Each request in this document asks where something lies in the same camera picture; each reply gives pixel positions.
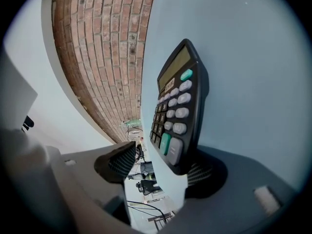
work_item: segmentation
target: calculator screen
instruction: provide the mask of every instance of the calculator screen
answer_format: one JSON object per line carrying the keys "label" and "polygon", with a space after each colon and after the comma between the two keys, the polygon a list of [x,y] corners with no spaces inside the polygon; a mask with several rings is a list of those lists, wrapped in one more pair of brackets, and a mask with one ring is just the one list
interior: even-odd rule
{"label": "calculator screen", "polygon": [[171,62],[167,70],[164,72],[162,77],[159,79],[159,88],[160,90],[166,85],[170,78],[183,67],[191,59],[189,52],[187,51],[186,46],[184,46],[181,51],[177,54],[175,59]]}

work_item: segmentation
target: calculator body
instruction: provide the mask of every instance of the calculator body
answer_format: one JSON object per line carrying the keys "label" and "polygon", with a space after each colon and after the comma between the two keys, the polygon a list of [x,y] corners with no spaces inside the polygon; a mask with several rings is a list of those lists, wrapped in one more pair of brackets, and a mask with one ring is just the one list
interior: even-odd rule
{"label": "calculator body", "polygon": [[150,141],[177,175],[194,163],[209,78],[193,44],[184,39],[157,78],[159,95]]}

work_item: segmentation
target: black button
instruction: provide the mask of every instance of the black button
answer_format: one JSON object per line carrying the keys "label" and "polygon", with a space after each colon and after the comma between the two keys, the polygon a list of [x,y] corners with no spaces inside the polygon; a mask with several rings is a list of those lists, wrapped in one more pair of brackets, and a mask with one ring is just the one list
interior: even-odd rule
{"label": "black button", "polygon": [[158,124],[155,124],[154,126],[154,132],[157,133],[157,129],[158,129]]}
{"label": "black button", "polygon": [[165,102],[164,104],[162,104],[162,111],[165,112],[168,109],[168,102]]}
{"label": "black button", "polygon": [[166,120],[166,114],[161,114],[160,115],[160,123],[165,123]]}
{"label": "black button", "polygon": [[156,136],[156,141],[155,141],[156,146],[159,148],[160,145],[160,138]]}
{"label": "black button", "polygon": [[162,125],[159,125],[159,126],[158,126],[157,134],[161,136],[161,135],[162,135],[162,132],[163,132],[163,126],[162,126]]}

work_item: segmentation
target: calculator button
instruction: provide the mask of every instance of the calculator button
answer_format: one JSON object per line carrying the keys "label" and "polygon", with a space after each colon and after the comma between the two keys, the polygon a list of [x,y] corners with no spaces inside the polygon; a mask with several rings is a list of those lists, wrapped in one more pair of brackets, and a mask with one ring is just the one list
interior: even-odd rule
{"label": "calculator button", "polygon": [[174,88],[171,92],[170,92],[170,96],[176,96],[179,93],[179,89],[178,88]]}
{"label": "calculator button", "polygon": [[183,151],[183,141],[178,138],[172,138],[170,140],[167,159],[172,165],[177,165],[180,161]]}
{"label": "calculator button", "polygon": [[169,110],[166,114],[167,118],[172,118],[175,116],[175,110]]}
{"label": "calculator button", "polygon": [[160,138],[159,138],[158,136],[156,136],[155,144],[156,144],[156,146],[159,148],[159,145],[160,145]]}
{"label": "calculator button", "polygon": [[189,116],[189,110],[186,107],[178,108],[175,112],[175,117],[186,118]]}
{"label": "calculator button", "polygon": [[171,140],[171,136],[169,134],[164,133],[161,137],[160,151],[164,155],[167,155],[168,153],[170,140]]}
{"label": "calculator button", "polygon": [[177,99],[178,104],[188,103],[191,100],[191,95],[189,93],[185,93],[179,96]]}
{"label": "calculator button", "polygon": [[156,134],[153,133],[152,141],[155,142],[155,139],[156,139]]}
{"label": "calculator button", "polygon": [[177,99],[173,98],[169,101],[168,106],[169,107],[174,107],[177,104]]}
{"label": "calculator button", "polygon": [[183,123],[175,123],[173,127],[173,132],[178,135],[186,133],[186,125]]}
{"label": "calculator button", "polygon": [[181,81],[185,81],[189,79],[193,74],[193,71],[191,69],[186,70],[182,75],[181,75]]}
{"label": "calculator button", "polygon": [[166,121],[165,122],[165,126],[164,126],[164,128],[166,129],[166,130],[171,130],[172,129],[172,126],[173,126],[174,124],[172,123],[172,122],[169,122],[169,121]]}
{"label": "calculator button", "polygon": [[191,86],[192,86],[192,82],[191,82],[190,80],[186,80],[185,82],[183,82],[183,83],[180,85],[179,90],[180,90],[181,92],[184,92],[184,91],[190,89]]}
{"label": "calculator button", "polygon": [[157,129],[158,129],[158,124],[154,125],[154,132],[157,133]]}
{"label": "calculator button", "polygon": [[164,130],[164,129],[163,129],[163,126],[162,126],[162,125],[159,125],[159,126],[158,126],[157,134],[161,136],[162,133],[163,133],[163,130]]}
{"label": "calculator button", "polygon": [[170,94],[166,94],[165,95],[165,100],[169,99],[170,98]]}
{"label": "calculator button", "polygon": [[167,108],[168,108],[168,103],[167,102],[165,102],[164,104],[162,104],[162,111],[164,112],[164,111],[167,111]]}
{"label": "calculator button", "polygon": [[161,114],[160,115],[160,123],[164,123],[166,120],[166,114]]}

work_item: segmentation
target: gray button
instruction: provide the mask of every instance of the gray button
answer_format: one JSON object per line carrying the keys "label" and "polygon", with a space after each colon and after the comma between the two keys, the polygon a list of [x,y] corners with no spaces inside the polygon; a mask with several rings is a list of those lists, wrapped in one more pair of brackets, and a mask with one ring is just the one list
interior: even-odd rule
{"label": "gray button", "polygon": [[190,89],[191,86],[192,86],[192,82],[191,82],[190,80],[187,80],[187,81],[183,82],[183,83],[180,85],[179,90],[180,90],[181,92],[184,92],[184,91]]}
{"label": "gray button", "polygon": [[191,100],[191,95],[189,93],[185,93],[179,96],[179,98],[177,99],[177,102],[179,104],[184,104],[184,103],[188,103]]}
{"label": "gray button", "polygon": [[174,107],[177,104],[177,99],[173,98],[169,101],[168,106],[169,107]]}
{"label": "gray button", "polygon": [[175,123],[173,127],[173,132],[178,135],[186,133],[186,125],[183,123]]}
{"label": "gray button", "polygon": [[178,138],[171,138],[167,159],[172,165],[177,165],[180,161],[181,154],[183,151],[183,141]]}
{"label": "gray button", "polygon": [[187,116],[189,116],[189,109],[186,107],[178,108],[175,112],[177,118],[186,118]]}
{"label": "gray button", "polygon": [[179,89],[175,88],[175,89],[171,90],[170,95],[171,95],[171,97],[173,97],[173,96],[176,96],[178,93],[179,93]]}
{"label": "gray button", "polygon": [[165,100],[169,99],[170,98],[170,94],[166,94],[165,95]]}
{"label": "gray button", "polygon": [[167,118],[172,118],[172,117],[174,117],[175,116],[175,110],[169,110],[168,112],[167,112]]}
{"label": "gray button", "polygon": [[173,125],[174,124],[172,122],[166,121],[165,122],[165,129],[166,130],[171,130]]}

